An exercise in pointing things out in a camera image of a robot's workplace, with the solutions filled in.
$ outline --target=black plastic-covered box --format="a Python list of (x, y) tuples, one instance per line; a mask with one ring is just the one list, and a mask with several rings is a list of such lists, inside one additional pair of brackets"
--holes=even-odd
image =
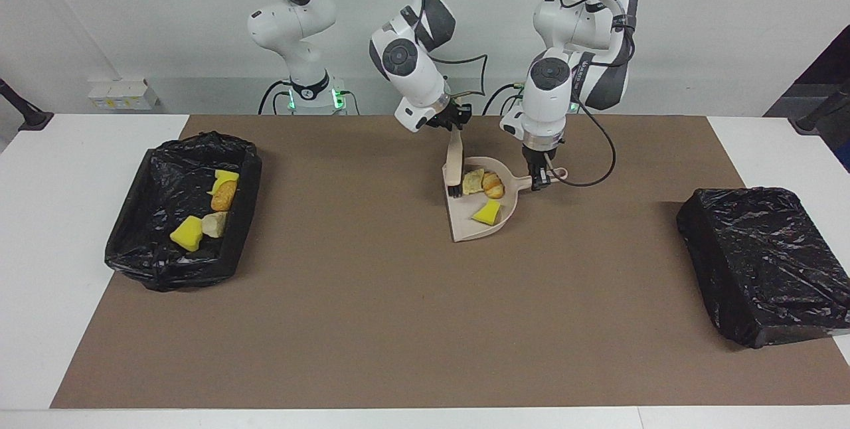
[(850, 278), (794, 193), (697, 190), (677, 222), (726, 338), (760, 348), (850, 333)]
[[(157, 291), (202, 288), (232, 277), (251, 228), (262, 168), (254, 144), (216, 132), (147, 151), (106, 244), (106, 264)], [(169, 235), (189, 215), (213, 213), (207, 192), (216, 169), (240, 174), (224, 236), (204, 236), (189, 253)]]

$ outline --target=table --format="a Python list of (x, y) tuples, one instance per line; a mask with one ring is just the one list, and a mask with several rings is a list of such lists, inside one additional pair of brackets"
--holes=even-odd
[[(850, 417), (845, 407), (45, 411), (111, 276), (95, 262), (102, 260), (104, 235), (137, 160), (147, 148), (176, 138), (185, 121), (60, 115), (44, 132), (20, 135), (0, 156), (3, 266), (29, 270), (0, 274), (0, 334), (14, 335), (0, 341), (0, 425), (792, 427), (838, 426)], [(850, 175), (828, 148), (816, 137), (796, 135), (784, 120), (711, 118), (711, 125), (747, 186), (798, 193), (839, 260), (850, 265), (850, 201), (844, 197)], [(850, 341), (837, 342), (850, 355)]]

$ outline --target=dustpan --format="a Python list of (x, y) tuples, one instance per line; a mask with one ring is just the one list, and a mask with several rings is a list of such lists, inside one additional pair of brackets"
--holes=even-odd
[[(450, 175), (446, 172), (447, 166), (443, 166), (443, 179), (446, 181), (446, 204), (449, 208), (449, 220), (452, 224), (452, 238), (455, 242), (470, 241), (492, 235), (505, 226), (513, 212), (517, 209), (519, 192), (531, 188), (531, 177), (516, 177), (511, 173), (504, 163), (490, 157), (468, 157), (464, 159), (464, 172), (485, 169), (494, 172), (505, 186), (505, 196), (497, 200), (501, 204), (501, 211), (495, 226), (485, 225), (471, 219), (489, 201), (483, 193), (467, 195), (458, 199), (449, 196), (448, 182)], [(559, 177), (566, 178), (566, 169), (555, 169)]]

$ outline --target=brown surface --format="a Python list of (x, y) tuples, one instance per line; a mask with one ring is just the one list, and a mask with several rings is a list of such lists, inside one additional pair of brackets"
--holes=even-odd
[[(520, 197), (497, 235), (452, 244), (448, 133), (392, 118), (192, 117), (264, 159), (233, 280), (161, 295), (110, 283), (55, 408), (433, 408), (850, 404), (831, 339), (726, 342), (674, 216), (697, 187), (739, 187), (704, 118), (605, 117), (620, 166), (592, 189)], [(523, 168), (478, 120), (467, 156)], [(556, 163), (607, 168), (571, 118)]]

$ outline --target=black stand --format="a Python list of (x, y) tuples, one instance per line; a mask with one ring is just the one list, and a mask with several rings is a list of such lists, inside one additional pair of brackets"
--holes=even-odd
[(800, 135), (819, 135), (817, 121), (838, 112), (847, 105), (850, 105), (850, 80), (842, 84), (841, 89), (824, 100), (811, 114), (799, 120), (790, 120), (790, 123)]
[(0, 78), (0, 96), (5, 97), (24, 116), (24, 124), (18, 127), (18, 130), (44, 129), (54, 116), (52, 112), (42, 111), (42, 109), (32, 105), (24, 97), (19, 96), (2, 78)]

